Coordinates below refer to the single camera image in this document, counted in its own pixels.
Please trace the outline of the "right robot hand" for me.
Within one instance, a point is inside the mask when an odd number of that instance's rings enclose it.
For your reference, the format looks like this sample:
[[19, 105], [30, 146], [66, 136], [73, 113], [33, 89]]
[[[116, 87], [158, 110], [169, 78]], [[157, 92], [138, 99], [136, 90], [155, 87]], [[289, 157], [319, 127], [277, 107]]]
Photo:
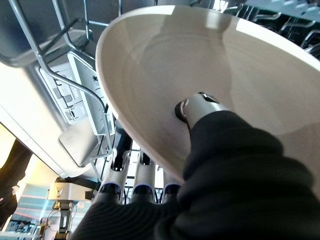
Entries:
[[74, 240], [317, 240], [313, 176], [281, 142], [206, 93], [175, 107], [187, 124], [183, 185], [168, 203], [115, 202], [105, 188]]

